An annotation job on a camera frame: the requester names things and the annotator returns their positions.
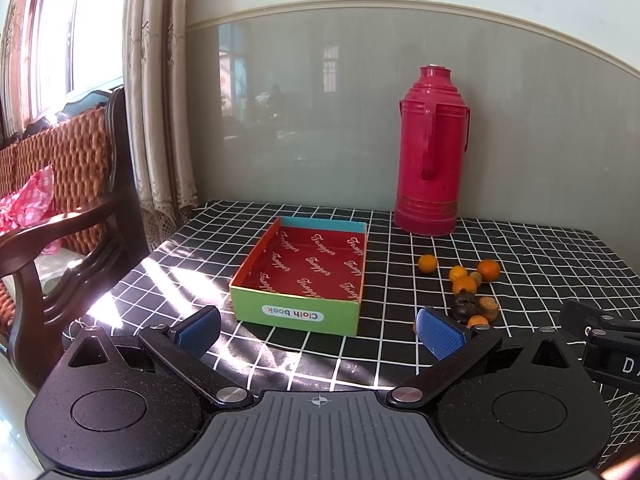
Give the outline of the small yellowish kumquat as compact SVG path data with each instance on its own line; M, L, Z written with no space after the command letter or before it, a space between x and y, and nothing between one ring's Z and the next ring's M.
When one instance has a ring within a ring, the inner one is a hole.
M480 285L483 284L483 277L482 277L482 274L480 274L480 272L477 272L477 271L471 272L469 274L469 277L472 278L472 280L475 282L475 285L477 287L480 287Z

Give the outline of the pink checkered plastic bag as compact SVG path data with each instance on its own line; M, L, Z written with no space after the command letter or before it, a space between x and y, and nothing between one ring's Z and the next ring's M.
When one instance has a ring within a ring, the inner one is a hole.
M17 191L2 197L1 234L48 220L54 210L55 175L51 166L36 171Z

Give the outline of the larger orange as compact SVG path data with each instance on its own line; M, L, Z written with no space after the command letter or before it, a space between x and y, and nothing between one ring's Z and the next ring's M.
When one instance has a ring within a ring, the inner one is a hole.
M498 280L501 266L496 260L485 259L477 263L476 270L484 282L490 283Z

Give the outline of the colourful cardboard box tray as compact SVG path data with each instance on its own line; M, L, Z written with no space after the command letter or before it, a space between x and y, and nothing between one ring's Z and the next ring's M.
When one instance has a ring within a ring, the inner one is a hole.
M356 336L367 242L363 222L275 218L230 282L235 318Z

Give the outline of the dark brown mangosteen fruit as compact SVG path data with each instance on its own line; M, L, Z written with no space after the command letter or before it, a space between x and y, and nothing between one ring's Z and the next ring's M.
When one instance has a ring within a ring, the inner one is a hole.
M478 315L477 300L472 292L460 292L454 296L452 316L462 324L468 324L469 319Z

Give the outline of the red thermos flask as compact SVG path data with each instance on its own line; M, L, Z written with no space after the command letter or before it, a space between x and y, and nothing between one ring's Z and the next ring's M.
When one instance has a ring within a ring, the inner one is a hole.
M413 234L444 236L456 226L471 110L444 66L420 68L399 101L400 144L394 222Z

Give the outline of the tan brown round fruit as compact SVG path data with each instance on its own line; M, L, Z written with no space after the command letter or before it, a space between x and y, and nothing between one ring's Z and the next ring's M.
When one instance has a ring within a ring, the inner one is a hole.
M495 322L498 318L499 304L494 297L483 296L478 298L477 309L478 313L483 315L489 323Z

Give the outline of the beige embroidered curtain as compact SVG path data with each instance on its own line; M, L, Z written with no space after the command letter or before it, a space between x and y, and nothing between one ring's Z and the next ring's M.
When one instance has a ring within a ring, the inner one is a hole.
M125 0L122 26L134 184L155 249L198 204L186 114L186 0Z

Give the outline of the small orange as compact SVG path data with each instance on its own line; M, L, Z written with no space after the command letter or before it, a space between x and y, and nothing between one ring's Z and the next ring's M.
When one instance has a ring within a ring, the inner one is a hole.
M462 276L462 278L457 278L452 282L452 293L454 294L454 296L458 296L460 294L475 295L476 292L477 282L469 275Z
M485 318L483 315L473 315L469 318L469 321L466 323L466 326L468 326L469 328L475 327L475 326L489 326L490 323L488 321L487 318Z
M449 271L448 278L451 283L466 278L469 275L464 266L453 266Z
M438 261L434 255L426 254L419 258L418 269L424 274L434 273L438 268Z

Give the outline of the dark wooden wicker sofa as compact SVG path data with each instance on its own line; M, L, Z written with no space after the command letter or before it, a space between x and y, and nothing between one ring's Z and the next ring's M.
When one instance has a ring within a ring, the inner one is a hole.
M1 237L1 352L32 391L61 359L63 333L149 253L131 167L126 93L9 146L17 184L55 174L46 218Z

